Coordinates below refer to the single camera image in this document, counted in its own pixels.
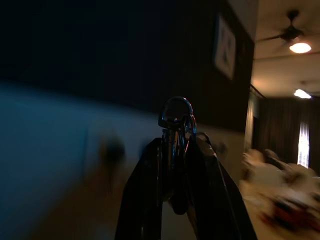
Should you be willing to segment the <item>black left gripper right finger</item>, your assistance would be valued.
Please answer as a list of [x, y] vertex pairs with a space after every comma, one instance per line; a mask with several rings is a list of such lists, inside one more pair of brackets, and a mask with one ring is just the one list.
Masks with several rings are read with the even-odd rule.
[[193, 225], [198, 240], [255, 240], [238, 186], [204, 139], [191, 138], [185, 170], [194, 208]]

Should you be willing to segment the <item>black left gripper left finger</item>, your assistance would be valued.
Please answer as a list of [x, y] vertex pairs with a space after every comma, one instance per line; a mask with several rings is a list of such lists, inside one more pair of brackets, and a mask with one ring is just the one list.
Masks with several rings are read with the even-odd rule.
[[123, 190], [114, 237], [116, 240], [161, 239], [167, 179], [163, 150], [160, 137], [143, 149]]

